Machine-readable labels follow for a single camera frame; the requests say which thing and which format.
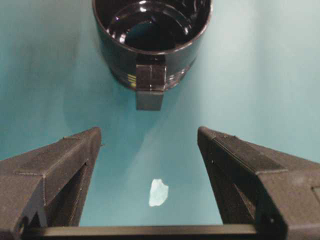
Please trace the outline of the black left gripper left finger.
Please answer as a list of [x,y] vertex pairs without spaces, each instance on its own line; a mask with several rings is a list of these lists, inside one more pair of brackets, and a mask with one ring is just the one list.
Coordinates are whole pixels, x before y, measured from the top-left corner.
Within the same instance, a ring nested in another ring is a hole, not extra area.
[[92,127],[0,162],[0,237],[19,240],[32,225],[80,223],[102,142]]

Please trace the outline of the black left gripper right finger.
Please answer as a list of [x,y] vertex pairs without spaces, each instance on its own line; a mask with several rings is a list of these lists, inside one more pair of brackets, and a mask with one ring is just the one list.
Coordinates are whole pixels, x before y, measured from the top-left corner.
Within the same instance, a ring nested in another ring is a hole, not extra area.
[[205,126],[197,131],[224,224],[255,224],[278,240],[320,237],[320,165]]

